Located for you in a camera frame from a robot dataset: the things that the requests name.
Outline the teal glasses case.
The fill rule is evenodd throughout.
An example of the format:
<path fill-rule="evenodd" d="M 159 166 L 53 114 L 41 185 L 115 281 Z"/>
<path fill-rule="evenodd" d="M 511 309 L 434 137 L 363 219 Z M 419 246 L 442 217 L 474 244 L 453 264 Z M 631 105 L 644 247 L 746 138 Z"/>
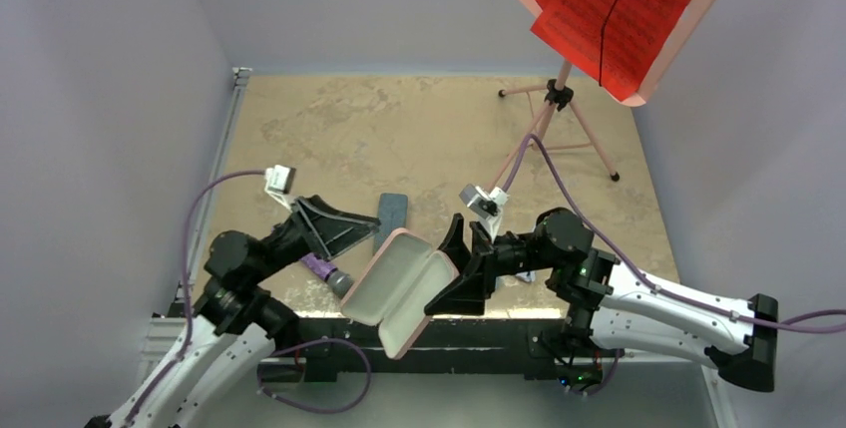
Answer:
<path fill-rule="evenodd" d="M 374 236 L 372 253 L 376 254 L 389 235 L 407 223 L 409 199 L 404 194 L 383 193 L 377 205 L 377 217 L 380 226 Z"/>

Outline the pink glasses case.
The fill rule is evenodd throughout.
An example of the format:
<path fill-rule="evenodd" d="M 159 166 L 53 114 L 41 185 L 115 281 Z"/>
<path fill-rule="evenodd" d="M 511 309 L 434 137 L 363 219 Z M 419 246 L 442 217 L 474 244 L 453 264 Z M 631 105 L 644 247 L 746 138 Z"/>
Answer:
<path fill-rule="evenodd" d="M 375 327 L 387 358 L 402 358 L 431 321 L 426 305 L 458 276 L 449 257 L 406 228 L 393 230 L 340 303 Z"/>

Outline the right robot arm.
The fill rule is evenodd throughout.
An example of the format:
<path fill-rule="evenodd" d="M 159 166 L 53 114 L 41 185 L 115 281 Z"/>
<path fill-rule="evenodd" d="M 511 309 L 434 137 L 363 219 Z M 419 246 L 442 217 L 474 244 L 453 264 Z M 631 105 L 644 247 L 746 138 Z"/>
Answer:
<path fill-rule="evenodd" d="M 530 232 L 489 234 L 481 221 L 455 215 L 440 250 L 458 275 L 427 302 L 428 315 L 481 315 L 503 275 L 546 269 L 546 288 L 568 306 L 546 347 L 583 355 L 634 349 L 697 362 L 746 390 L 775 388 L 778 302 L 731 298 L 633 268 L 593 246 L 594 232 L 573 212 L 538 216 Z"/>

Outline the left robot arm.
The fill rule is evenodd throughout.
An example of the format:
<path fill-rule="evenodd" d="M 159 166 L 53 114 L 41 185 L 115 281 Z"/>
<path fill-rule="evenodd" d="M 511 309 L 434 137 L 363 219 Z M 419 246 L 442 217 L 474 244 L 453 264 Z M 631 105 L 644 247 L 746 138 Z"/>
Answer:
<path fill-rule="evenodd" d="M 120 408 L 90 427 L 200 427 L 211 408 L 268 356 L 307 347 L 299 317 L 261 283 L 308 254 L 331 260 L 379 229 L 378 218 L 287 197 L 289 217 L 263 238 L 237 230 L 212 242 L 210 275 L 175 344 Z"/>

